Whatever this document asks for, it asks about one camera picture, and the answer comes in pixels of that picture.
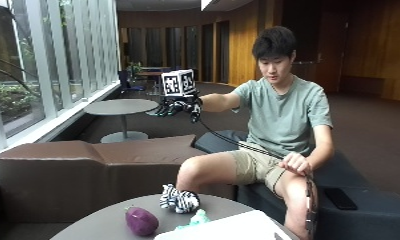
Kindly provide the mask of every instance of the black hair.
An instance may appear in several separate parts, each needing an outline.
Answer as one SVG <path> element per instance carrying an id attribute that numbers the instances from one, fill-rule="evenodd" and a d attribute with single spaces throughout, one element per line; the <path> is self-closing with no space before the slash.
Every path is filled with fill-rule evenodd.
<path id="1" fill-rule="evenodd" d="M 281 56 L 291 57 L 295 50 L 295 38 L 293 32 L 281 26 L 265 29 L 257 36 L 251 48 L 255 60 Z"/>

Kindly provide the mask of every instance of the chair back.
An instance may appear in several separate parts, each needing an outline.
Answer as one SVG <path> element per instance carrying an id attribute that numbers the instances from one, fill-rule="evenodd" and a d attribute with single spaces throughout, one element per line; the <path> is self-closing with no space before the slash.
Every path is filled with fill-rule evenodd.
<path id="1" fill-rule="evenodd" d="M 117 71 L 121 89 L 126 89 L 129 73 L 126 70 Z"/>

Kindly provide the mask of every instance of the man's right hand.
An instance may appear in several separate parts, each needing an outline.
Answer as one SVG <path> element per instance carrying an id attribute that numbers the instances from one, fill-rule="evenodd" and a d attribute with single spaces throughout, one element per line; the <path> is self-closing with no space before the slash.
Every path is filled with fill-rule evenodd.
<path id="1" fill-rule="evenodd" d="M 165 98 L 156 111 L 158 117 L 173 116 L 184 111 L 190 114 L 190 122 L 196 123 L 200 119 L 201 99 L 194 95 L 192 97 Z"/>

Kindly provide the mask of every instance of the round gray table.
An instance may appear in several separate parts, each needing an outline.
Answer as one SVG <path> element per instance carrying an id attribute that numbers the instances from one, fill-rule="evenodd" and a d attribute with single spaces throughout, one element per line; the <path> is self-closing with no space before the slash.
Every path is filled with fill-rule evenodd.
<path id="1" fill-rule="evenodd" d="M 93 102 L 85 106 L 84 111 L 92 115 L 114 116 L 121 118 L 121 132 L 112 133 L 101 138 L 101 143 L 124 142 L 128 140 L 146 139 L 142 132 L 128 131 L 125 116 L 154 109 L 158 104 L 144 99 L 116 99 Z"/>
<path id="2" fill-rule="evenodd" d="M 161 209 L 160 196 L 161 194 L 154 194 L 133 198 L 98 210 L 69 225 L 52 240 L 153 239 L 160 233 L 174 230 L 176 226 L 186 225 L 194 215 L 194 213 L 177 214 L 169 209 Z M 200 208 L 205 210 L 212 221 L 253 210 L 241 203 L 210 195 L 200 194 L 200 200 Z M 144 208 L 158 219 L 158 228 L 148 237 L 136 236 L 125 225 L 125 208 L 130 206 Z"/>

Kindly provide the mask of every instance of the black and white marker cube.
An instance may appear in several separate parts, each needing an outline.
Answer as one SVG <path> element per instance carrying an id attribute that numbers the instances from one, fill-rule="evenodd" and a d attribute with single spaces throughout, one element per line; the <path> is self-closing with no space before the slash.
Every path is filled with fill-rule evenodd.
<path id="1" fill-rule="evenodd" d="M 164 95 L 168 97 L 185 97 L 196 92 L 192 69 L 162 73 L 161 81 Z"/>

